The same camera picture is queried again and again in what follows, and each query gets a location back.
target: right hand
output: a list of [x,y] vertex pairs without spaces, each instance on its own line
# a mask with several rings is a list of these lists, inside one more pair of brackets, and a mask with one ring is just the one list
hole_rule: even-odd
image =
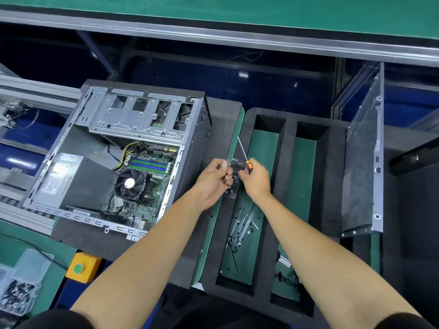
[[243,171],[239,171],[239,179],[242,180],[245,186],[245,191],[248,196],[258,204],[258,202],[271,196],[270,192],[270,177],[266,168],[261,165],[254,158],[250,158],[250,162],[253,164],[253,171],[249,174],[247,168]]

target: black foam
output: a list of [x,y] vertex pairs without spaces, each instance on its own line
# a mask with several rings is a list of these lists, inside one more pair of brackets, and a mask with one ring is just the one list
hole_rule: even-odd
[[[309,223],[332,238],[338,238],[341,232],[345,127],[346,124],[340,121],[252,108],[245,115],[240,133],[246,152],[253,130],[279,133],[271,189],[281,203],[285,203],[296,136],[317,141]],[[235,151],[235,158],[243,159],[240,148]],[[279,241],[266,219],[262,225],[251,286],[219,274],[236,202],[237,199],[224,198],[219,209],[201,277],[206,293],[295,326],[329,327],[303,287],[299,302],[271,293]]]

